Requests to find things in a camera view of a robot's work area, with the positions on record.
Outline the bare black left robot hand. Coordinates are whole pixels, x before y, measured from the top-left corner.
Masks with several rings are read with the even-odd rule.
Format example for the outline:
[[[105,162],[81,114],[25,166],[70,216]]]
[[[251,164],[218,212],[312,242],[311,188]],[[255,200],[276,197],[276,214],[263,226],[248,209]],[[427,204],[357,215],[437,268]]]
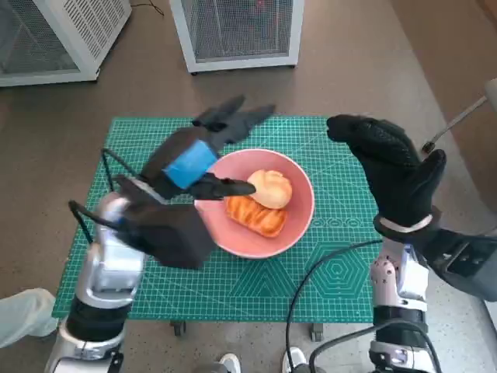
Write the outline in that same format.
[[[144,164],[142,181],[166,200],[180,194],[196,200],[222,200],[255,193],[249,182],[221,179],[209,171],[225,145],[244,141],[254,127],[275,113],[274,104],[241,111],[244,101],[240,95],[212,106],[195,117],[191,126],[171,134]]]

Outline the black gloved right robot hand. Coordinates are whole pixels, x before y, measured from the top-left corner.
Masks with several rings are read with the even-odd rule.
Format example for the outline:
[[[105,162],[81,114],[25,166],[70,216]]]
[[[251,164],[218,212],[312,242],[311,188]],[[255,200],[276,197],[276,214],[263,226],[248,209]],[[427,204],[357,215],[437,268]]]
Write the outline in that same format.
[[[433,195],[447,164],[445,151],[420,159],[404,129],[388,120],[340,114],[326,124],[328,137],[346,144],[362,165],[387,227],[413,232],[434,221]]]

